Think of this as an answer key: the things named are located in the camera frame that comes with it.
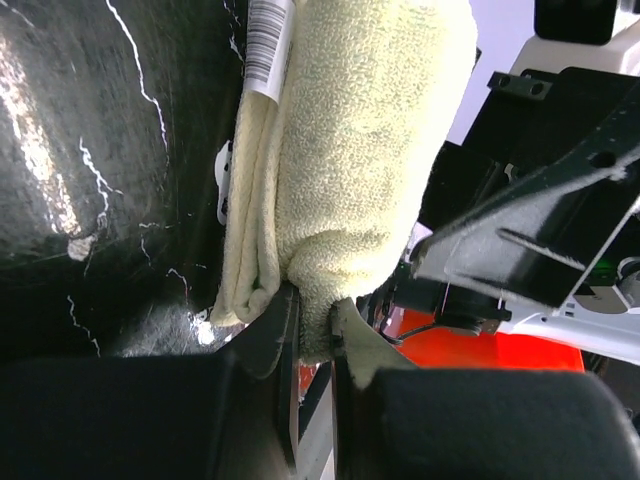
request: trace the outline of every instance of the orange-red part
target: orange-red part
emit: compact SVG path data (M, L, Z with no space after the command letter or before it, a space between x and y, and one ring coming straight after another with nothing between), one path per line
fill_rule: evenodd
M433 323L433 316L405 311L394 315L385 333L397 336ZM504 334L479 337L435 329L404 341L398 350L423 367L565 370L584 372L579 349L548 340Z

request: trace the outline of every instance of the white scratch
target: white scratch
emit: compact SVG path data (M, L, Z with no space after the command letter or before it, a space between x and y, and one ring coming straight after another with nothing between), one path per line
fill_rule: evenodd
M155 223L155 222L151 222L151 223L139 223L138 226L140 228L163 228L162 225L160 225L159 223ZM164 229L165 230L169 230L170 228L173 228L173 225L165 225Z
M233 18L236 25L240 27L241 26L240 19L235 14L233 9L229 7L229 5L227 4L227 1L222 0L222 4L224 5L224 9L227 11L227 13L231 16L231 18ZM240 61L244 64L244 58L242 58L242 54L240 53L240 49L238 48L238 44L236 43L236 34L233 28L233 24L229 22L229 26L231 27L231 38L229 38L229 46L231 47L231 50L233 50L236 53Z
M131 44L131 48L133 49L133 58L136 62L136 67L138 68L140 94L142 95L142 98L144 98L147 102L152 103L156 107L156 111L158 112L158 120L160 121L160 133L162 134L162 143L164 144L165 151L168 151L169 144L167 142L167 128L164 123L162 108L160 108L160 102L158 102L158 100L155 97L150 96L145 89L144 73L142 72L142 64L140 63L140 52L138 51L138 45L133 39L133 35L131 35L131 32L129 31L129 28L127 27L126 23L124 23L124 20L122 19L122 17L120 17L118 10L116 10L116 8L113 5L111 5L111 1L105 0L105 3L107 4L107 8L109 9L109 11L113 14L113 17L120 24L120 28L122 28L123 33L125 34L125 36L129 40L129 43Z
M229 5L227 4L227 0L222 0L222 5L224 5L224 9L227 11L227 13L229 15L231 15L231 18L233 18L236 22L236 25L238 25L239 27L240 25L240 19L238 18L238 16L235 14L235 12L233 11L233 9L231 7L229 7Z
M147 261L149 262L149 266L151 266L151 257L147 253L147 249L144 246L144 237L140 237L140 250L144 253L144 256L147 257Z
M109 184L104 179L100 171L94 165L93 159L91 158L91 152L89 152L89 149L84 146L82 137L80 137L80 144L78 145L78 148L82 152L82 163L84 163L89 168L89 170L91 170L91 173L93 173L96 177L96 186L98 187L98 193L102 197L102 203L103 203L102 212L98 214L98 228L104 228L107 226L107 211L109 210L109 193L115 192L122 195L122 192L120 190L114 190L109 186Z
M67 295L67 302L69 302L69 305L70 305L69 316L71 316L71 320L73 321L73 326L75 328L79 328L80 330L82 330L84 333L87 334L87 338L89 339L89 341L93 343L94 347L96 347L96 354L98 355L98 357L100 357L100 345L98 345L98 340L96 340L95 337L91 334L91 330L89 330L84 325L80 325L78 323L78 319L76 318L76 314L75 314L76 304L71 298L71 295Z
M183 275L180 275L175 268L170 268L166 276L168 277L171 274L182 280L182 283L184 284L184 295L185 297L189 296L189 284L187 283L187 279Z
M238 49L238 45L236 45L236 36L233 33L231 34L231 38L229 39L229 46L231 47L231 50L233 50L236 53L240 61L244 63L244 58L242 58L240 49Z
M33 23L31 23L31 21L29 21L29 19L27 17L25 17L21 12L19 12L15 8L10 7L9 4L7 2L5 2L5 0L0 0L0 5L2 5L3 7L8 8L9 10L11 10L11 13L13 13L15 15L18 15L31 28L36 28L36 26Z

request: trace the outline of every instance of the folded towel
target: folded towel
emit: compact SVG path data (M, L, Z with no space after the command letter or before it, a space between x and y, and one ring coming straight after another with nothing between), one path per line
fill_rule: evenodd
M403 253L476 35L467 0L298 0L279 104L241 101L212 321L251 322L287 279L303 358L326 358L331 305L375 290Z

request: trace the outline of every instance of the black metal bracket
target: black metal bracket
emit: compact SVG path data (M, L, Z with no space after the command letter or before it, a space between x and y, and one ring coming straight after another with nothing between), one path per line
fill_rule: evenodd
M634 82L564 157L436 231L414 273L494 298L559 307L636 208L639 121L640 84Z

